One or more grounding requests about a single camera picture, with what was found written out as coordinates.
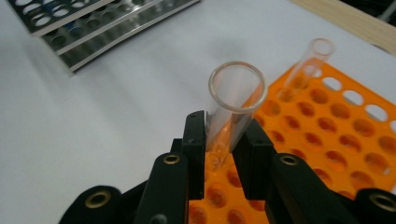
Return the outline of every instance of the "clear glass test tube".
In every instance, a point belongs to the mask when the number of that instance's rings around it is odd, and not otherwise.
[[[216,172],[264,101],[267,82],[253,65],[229,62],[213,71],[209,91],[213,101],[206,114],[206,162]]]
[[[284,102],[294,99],[301,90],[306,88],[309,80],[334,52],[335,46],[330,40],[324,38],[312,40],[302,59],[291,70],[277,97]]]

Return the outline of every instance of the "white table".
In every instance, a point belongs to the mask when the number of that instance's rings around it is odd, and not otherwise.
[[[0,3],[0,223],[57,223],[84,190],[122,192],[206,109],[211,71],[228,61],[270,82],[316,37],[330,63],[396,103],[396,58],[279,0],[206,0],[132,37],[70,77]]]

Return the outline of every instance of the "wooden board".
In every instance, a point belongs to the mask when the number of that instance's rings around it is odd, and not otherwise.
[[[338,0],[291,0],[396,56],[396,27]]]

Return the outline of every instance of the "orange plastic rack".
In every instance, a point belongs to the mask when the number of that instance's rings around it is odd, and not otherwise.
[[[290,70],[271,85],[255,118],[277,152],[304,159],[332,190],[353,199],[363,188],[396,183],[396,106],[324,64],[290,102],[276,95]],[[205,173],[205,198],[190,202],[189,223],[268,223],[264,201],[245,199],[229,157]]]

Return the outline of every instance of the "transparent tube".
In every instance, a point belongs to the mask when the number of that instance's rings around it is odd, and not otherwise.
[[[217,171],[260,107],[267,93],[262,72],[249,63],[229,62],[216,68],[209,79],[212,105],[206,114],[206,162]]]
[[[323,38],[312,40],[302,59],[291,70],[277,97],[284,102],[294,99],[301,90],[306,88],[309,80],[315,76],[334,51],[335,46],[330,40]]]

